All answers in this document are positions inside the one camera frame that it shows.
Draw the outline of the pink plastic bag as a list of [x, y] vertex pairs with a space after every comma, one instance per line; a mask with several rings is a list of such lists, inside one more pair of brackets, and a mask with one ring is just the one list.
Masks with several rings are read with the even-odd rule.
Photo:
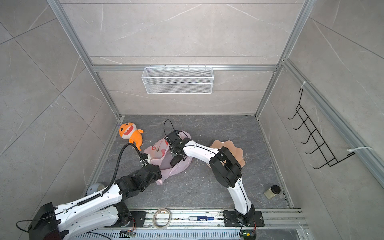
[[159, 140], [153, 146], [146, 148], [144, 153], [148, 155], [151, 164], [160, 167], [162, 177], [156, 181], [157, 185], [162, 185], [168, 177], [177, 175], [186, 170], [193, 160], [192, 157], [187, 157], [185, 160], [180, 161], [172, 167], [171, 161], [173, 156], [171, 154], [170, 145], [165, 138]]

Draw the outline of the pink scalloped plastic bowl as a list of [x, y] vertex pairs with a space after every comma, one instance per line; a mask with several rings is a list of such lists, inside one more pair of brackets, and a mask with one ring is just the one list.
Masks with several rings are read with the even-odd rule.
[[232, 141], [221, 142], [219, 140], [215, 140], [210, 147], [213, 149], [220, 149], [221, 147], [226, 147], [238, 161], [241, 168], [245, 166], [246, 162], [243, 158], [243, 149], [237, 148]]

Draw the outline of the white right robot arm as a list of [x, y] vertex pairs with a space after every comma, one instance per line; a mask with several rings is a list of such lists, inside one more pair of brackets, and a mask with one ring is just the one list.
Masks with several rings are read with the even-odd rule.
[[165, 137], [173, 156], [171, 166], [174, 167], [187, 157], [207, 163], [216, 180], [228, 189], [234, 201], [238, 221], [244, 226], [249, 226], [253, 222], [255, 207], [249, 200], [243, 186], [242, 166], [230, 149], [225, 146], [218, 149], [206, 147], [189, 138], [181, 139], [178, 133], [178, 131], [173, 131]]

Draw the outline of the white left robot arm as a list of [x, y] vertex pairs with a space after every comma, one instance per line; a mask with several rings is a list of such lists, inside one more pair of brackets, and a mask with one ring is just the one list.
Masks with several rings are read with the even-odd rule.
[[88, 197], [56, 207], [45, 204], [30, 220], [29, 239], [68, 240], [98, 228], [131, 225], [134, 220], [124, 201], [161, 177], [160, 167], [148, 164]]

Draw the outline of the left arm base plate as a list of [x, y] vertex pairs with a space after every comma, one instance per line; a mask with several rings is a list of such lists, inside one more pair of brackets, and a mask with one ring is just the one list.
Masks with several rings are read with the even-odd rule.
[[133, 229], [134, 227], [142, 228], [146, 220], [146, 215], [147, 212], [145, 211], [133, 211], [124, 214], [123, 217], [121, 217], [120, 227], [130, 229]]

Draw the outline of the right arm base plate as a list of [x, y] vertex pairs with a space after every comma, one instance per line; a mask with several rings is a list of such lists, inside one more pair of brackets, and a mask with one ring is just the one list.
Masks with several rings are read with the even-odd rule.
[[242, 215], [237, 211], [223, 211], [225, 227], [264, 227], [264, 217], [261, 211], [250, 211]]

